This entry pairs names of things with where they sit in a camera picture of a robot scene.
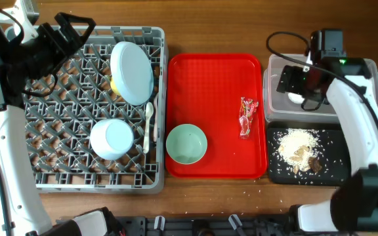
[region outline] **candy wrapper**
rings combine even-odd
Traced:
[[[250,129],[252,127],[253,114],[255,114],[259,102],[250,98],[241,98],[241,106],[239,112],[239,122],[241,126],[240,138],[249,138]]]

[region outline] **green bowl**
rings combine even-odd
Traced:
[[[207,137],[195,125],[179,125],[167,137],[165,148],[177,163],[190,165],[199,161],[207,151]]]

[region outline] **brown tabletop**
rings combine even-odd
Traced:
[[[11,7],[14,0],[0,0]],[[38,24],[55,24],[62,11],[94,18],[99,26],[159,26],[170,58],[182,52],[246,52],[267,68],[265,47],[273,31],[308,36],[322,28],[341,28],[349,56],[374,60],[378,67],[378,1],[230,0],[230,1],[91,1],[38,0]],[[275,49],[302,53],[303,42],[276,37]],[[181,180],[166,174],[158,195],[42,194],[53,222],[99,207],[116,216],[228,216],[285,212],[291,205],[330,198],[333,187],[283,186],[259,180]]]

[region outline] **red tray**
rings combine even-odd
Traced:
[[[248,140],[240,139],[240,98],[259,101]],[[179,178],[258,178],[267,165],[261,65],[250,54],[180,54],[169,63],[166,135],[181,124],[204,131],[208,149],[192,165],[166,153]]]

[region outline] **dish rack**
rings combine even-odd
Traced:
[[[74,28],[82,35],[87,27]],[[12,28],[6,34],[12,37]],[[110,88],[110,54],[121,41],[137,44],[146,52],[153,72],[159,69],[149,99],[154,102],[159,92],[158,138],[155,143],[151,135],[147,154],[142,151],[146,104],[129,105]],[[147,194],[163,189],[168,56],[161,28],[97,26],[83,48],[61,67],[51,95],[24,96],[26,143],[39,191]],[[53,83],[50,77],[28,81],[26,89],[43,92]],[[103,119],[122,119],[134,132],[132,148],[115,161],[98,157],[89,141],[92,127]],[[150,121],[152,134],[154,118]]]

